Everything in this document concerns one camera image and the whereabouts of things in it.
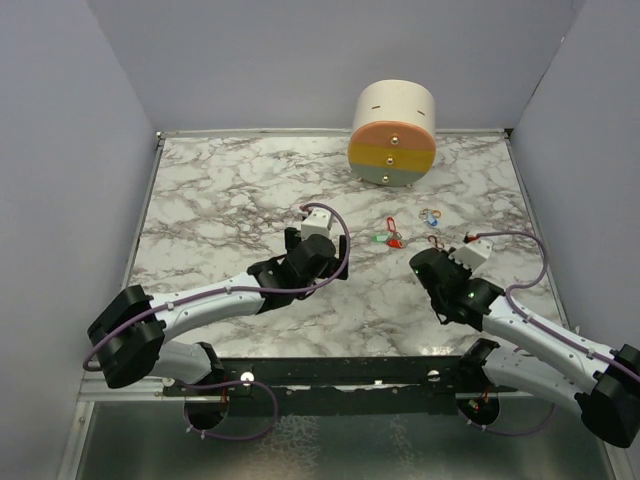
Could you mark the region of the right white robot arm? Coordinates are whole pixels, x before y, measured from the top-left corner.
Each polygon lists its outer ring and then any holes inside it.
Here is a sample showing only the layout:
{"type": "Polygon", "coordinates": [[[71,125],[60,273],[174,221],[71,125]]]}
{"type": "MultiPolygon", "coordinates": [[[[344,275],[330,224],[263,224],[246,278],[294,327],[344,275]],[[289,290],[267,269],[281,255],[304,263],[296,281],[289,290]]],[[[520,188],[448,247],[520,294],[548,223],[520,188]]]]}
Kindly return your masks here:
{"type": "Polygon", "coordinates": [[[459,367],[461,383],[529,393],[576,414],[602,441],[628,448],[639,433],[639,351],[614,349],[571,332],[513,300],[499,286],[474,276],[489,257],[488,243],[451,251],[429,248],[409,265],[445,323],[496,337],[459,367]]]}

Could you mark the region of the blue tagged key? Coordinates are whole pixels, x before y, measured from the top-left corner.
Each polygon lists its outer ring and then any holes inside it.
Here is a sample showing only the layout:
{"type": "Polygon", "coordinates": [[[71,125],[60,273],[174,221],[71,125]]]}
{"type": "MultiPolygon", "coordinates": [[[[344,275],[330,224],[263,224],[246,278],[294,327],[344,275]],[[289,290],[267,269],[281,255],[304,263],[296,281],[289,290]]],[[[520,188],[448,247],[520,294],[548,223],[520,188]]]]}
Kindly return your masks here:
{"type": "Polygon", "coordinates": [[[438,218],[434,216],[430,211],[423,215],[423,221],[431,227],[437,227],[439,224],[438,218]]]}

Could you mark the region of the red S carabiner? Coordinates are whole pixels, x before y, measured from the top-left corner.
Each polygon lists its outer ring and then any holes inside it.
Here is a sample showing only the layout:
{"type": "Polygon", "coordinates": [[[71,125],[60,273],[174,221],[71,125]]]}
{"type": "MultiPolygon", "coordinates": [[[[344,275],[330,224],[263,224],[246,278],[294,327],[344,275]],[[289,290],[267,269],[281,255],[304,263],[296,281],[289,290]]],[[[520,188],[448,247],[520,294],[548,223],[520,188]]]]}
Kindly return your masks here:
{"type": "Polygon", "coordinates": [[[445,244],[437,236],[429,235],[427,237],[427,240],[429,241],[429,243],[432,245],[433,248],[436,248],[439,251],[446,250],[445,244]]]}

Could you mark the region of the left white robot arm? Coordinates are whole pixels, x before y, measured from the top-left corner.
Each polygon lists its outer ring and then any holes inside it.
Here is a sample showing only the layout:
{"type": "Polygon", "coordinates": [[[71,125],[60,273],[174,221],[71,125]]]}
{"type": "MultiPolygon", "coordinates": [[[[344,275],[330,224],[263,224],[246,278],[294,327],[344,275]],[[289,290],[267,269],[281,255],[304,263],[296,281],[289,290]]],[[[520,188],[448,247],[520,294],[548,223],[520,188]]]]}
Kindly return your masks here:
{"type": "Polygon", "coordinates": [[[351,241],[311,234],[283,255],[208,287],[153,296],[142,286],[121,290],[89,326],[87,336],[111,389],[147,376],[170,376],[206,395],[223,369],[205,343],[179,345],[176,337],[214,322],[259,315],[302,301],[333,280],[348,277],[351,241]]]}

